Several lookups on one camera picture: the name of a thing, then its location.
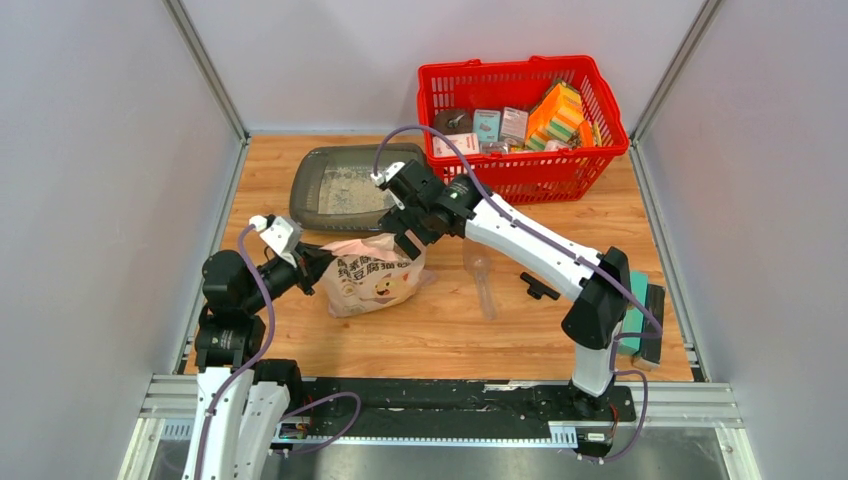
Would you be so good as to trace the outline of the clear plastic scoop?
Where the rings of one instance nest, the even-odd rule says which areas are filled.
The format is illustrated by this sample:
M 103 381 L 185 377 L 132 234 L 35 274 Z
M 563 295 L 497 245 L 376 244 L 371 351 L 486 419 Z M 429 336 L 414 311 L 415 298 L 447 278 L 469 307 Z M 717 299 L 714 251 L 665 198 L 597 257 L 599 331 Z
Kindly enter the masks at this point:
M 483 318 L 494 320 L 497 310 L 489 282 L 491 258 L 488 250 L 480 243 L 465 239 L 462 244 L 462 254 L 464 269 L 475 283 Z

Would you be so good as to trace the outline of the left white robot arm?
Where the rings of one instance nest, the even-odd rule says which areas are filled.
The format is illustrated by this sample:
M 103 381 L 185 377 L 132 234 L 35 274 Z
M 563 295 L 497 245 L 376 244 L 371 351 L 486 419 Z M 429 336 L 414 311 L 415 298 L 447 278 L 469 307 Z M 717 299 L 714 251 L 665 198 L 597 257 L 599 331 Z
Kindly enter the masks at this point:
M 306 295 L 335 257 L 300 243 L 293 263 L 273 256 L 253 277 L 234 250 L 209 257 L 202 267 L 205 304 L 194 341 L 196 411 L 185 479 L 256 479 L 283 415 L 304 405 L 306 390 L 294 360 L 258 359 L 267 337 L 259 313 L 271 299 L 297 288 Z

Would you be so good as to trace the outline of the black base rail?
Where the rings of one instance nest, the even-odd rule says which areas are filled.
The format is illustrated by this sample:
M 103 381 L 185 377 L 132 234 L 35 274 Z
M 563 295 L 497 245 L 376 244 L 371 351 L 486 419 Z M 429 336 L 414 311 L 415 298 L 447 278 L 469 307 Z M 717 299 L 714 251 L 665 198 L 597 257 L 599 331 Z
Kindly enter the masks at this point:
M 317 377 L 302 384 L 300 403 L 353 392 L 279 424 L 272 443 L 345 439 L 411 441 L 548 440 L 554 426 L 588 422 L 601 431 L 635 422 L 631 390 L 616 386 L 600 400 L 580 398 L 567 382 L 510 382 Z

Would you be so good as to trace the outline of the pink white small box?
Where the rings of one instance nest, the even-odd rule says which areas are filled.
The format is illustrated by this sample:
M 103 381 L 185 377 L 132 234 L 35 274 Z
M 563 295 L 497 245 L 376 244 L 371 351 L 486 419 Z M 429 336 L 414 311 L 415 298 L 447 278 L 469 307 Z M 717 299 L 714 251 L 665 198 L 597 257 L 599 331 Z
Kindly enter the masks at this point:
M 478 136 L 475 133 L 461 133 L 432 138 L 432 152 L 435 158 L 455 157 L 455 149 L 463 155 L 479 154 Z

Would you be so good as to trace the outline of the grey litter box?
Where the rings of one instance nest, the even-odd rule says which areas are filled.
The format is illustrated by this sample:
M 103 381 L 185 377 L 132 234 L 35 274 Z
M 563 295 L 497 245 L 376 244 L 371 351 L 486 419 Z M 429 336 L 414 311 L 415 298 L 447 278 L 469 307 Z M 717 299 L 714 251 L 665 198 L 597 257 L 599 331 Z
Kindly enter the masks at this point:
M 371 179 L 377 149 L 360 144 L 311 150 L 295 173 L 289 216 L 307 230 L 378 232 L 394 201 Z

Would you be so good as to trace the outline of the teal small box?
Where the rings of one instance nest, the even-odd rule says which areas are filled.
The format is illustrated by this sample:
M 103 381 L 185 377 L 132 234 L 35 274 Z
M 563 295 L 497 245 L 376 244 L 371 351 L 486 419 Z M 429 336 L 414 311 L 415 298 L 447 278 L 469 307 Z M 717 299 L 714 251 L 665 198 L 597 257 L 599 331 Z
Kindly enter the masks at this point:
M 501 125 L 499 110 L 476 109 L 473 115 L 473 132 L 480 143 L 497 142 Z

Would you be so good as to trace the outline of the teal black brush block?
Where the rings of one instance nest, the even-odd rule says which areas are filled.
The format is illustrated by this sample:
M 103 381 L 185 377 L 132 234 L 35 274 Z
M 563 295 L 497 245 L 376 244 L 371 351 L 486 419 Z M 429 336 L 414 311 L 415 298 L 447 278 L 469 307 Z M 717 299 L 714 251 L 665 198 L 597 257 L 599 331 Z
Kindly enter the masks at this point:
M 643 272 L 630 273 L 631 291 L 637 300 L 663 326 L 665 313 L 665 288 L 651 283 Z M 635 306 L 629 306 L 622 323 L 623 333 L 653 333 L 655 328 L 650 320 Z M 642 338 L 629 337 L 620 341 L 617 353 L 627 356 L 632 364 L 643 371 L 653 371 L 660 366 L 662 354 L 662 337 Z

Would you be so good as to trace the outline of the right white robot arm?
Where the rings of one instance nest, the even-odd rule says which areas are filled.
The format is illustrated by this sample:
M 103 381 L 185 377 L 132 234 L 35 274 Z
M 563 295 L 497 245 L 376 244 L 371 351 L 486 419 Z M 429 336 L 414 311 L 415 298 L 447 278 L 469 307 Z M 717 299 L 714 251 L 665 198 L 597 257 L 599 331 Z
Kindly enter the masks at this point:
M 526 217 L 474 176 L 444 182 L 415 161 L 375 170 L 371 180 L 394 206 L 379 221 L 412 259 L 445 235 L 498 251 L 571 300 L 561 322 L 575 343 L 570 404 L 579 416 L 598 417 L 610 405 L 613 340 L 629 303 L 626 255 L 574 243 Z

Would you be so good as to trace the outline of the grey small box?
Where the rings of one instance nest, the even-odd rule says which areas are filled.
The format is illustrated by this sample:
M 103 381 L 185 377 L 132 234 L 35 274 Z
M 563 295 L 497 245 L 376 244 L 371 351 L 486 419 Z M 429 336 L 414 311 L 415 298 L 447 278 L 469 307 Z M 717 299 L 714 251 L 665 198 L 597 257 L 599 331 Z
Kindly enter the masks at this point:
M 525 143 L 529 113 L 524 110 L 504 107 L 501 114 L 499 140 L 511 146 Z

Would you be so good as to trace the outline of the red plastic basket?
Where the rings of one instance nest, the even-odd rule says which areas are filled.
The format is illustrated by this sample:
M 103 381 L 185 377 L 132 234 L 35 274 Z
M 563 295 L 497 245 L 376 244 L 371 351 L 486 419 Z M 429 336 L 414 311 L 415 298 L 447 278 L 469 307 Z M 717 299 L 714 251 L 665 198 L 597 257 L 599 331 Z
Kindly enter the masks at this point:
M 513 204 L 578 200 L 629 139 L 595 60 L 426 64 L 418 120 L 456 139 L 480 180 Z

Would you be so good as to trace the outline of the orange sponge pack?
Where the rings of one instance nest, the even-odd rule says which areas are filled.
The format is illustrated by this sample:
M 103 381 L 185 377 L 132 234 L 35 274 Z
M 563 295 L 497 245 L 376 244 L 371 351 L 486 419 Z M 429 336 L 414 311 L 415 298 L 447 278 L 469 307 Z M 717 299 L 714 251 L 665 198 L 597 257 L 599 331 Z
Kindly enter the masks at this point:
M 533 151 L 542 151 L 551 140 L 580 146 L 585 122 L 579 91 L 564 81 L 556 82 L 529 114 L 524 145 Z

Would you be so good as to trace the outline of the pink cat litter bag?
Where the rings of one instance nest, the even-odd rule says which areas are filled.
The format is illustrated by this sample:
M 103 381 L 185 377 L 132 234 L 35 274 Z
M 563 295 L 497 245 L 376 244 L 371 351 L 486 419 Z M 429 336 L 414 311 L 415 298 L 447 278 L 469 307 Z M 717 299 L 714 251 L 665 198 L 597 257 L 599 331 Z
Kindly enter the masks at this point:
M 327 294 L 329 314 L 336 318 L 398 305 L 436 279 L 425 268 L 426 253 L 410 259 L 390 233 L 336 241 L 323 248 L 334 259 L 319 285 Z

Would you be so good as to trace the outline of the black bag clip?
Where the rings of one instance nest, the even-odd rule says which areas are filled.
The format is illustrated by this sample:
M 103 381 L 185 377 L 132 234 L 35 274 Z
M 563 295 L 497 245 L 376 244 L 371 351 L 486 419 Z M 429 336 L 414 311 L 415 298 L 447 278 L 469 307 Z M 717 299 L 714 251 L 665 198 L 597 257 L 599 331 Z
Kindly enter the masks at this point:
M 543 297 L 548 297 L 553 301 L 557 301 L 561 294 L 534 277 L 529 272 L 522 272 L 519 278 L 527 284 L 526 293 L 536 300 L 541 300 Z

